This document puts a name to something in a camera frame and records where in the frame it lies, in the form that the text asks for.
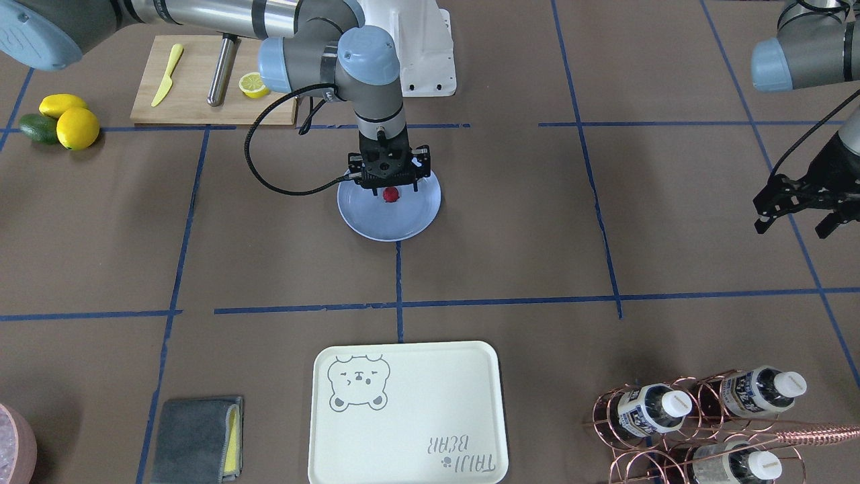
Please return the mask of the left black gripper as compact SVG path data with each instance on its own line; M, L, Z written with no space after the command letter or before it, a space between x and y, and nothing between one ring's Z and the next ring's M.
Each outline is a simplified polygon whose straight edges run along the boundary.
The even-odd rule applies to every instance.
M757 233L763 234L777 218L805 209L828 210L815 227L821 239L838 227L859 220L858 155L835 134L810 163L806 174L793 180L784 174L769 177L753 198L759 219Z

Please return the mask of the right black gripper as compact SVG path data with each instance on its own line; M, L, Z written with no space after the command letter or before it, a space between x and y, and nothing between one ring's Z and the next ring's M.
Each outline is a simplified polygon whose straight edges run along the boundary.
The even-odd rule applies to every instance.
M359 134L359 153L348 154L346 177L374 195L378 189L408 185L417 192L418 182L432 174L431 163L430 147L412 148L407 132L393 138Z

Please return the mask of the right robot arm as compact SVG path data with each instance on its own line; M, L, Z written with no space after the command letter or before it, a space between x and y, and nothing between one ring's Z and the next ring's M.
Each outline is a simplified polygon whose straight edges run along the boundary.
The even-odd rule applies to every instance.
M3 1L2 51L57 71L133 24L166 22L260 40L258 70L282 100L350 102L359 153L348 174L363 189L412 185L432 173L428 146L411 147L393 37L357 1Z

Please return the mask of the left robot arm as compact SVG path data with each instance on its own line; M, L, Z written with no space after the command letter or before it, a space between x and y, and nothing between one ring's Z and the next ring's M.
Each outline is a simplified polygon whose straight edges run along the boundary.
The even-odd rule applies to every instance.
M774 38L761 41L750 58L752 82L761 92L836 85L859 76L857 1L787 1ZM858 220L859 118L852 113L809 163L806 174L792 179L771 170L753 199L757 233L775 220L805 209L825 210L815 232L827 238L838 227Z

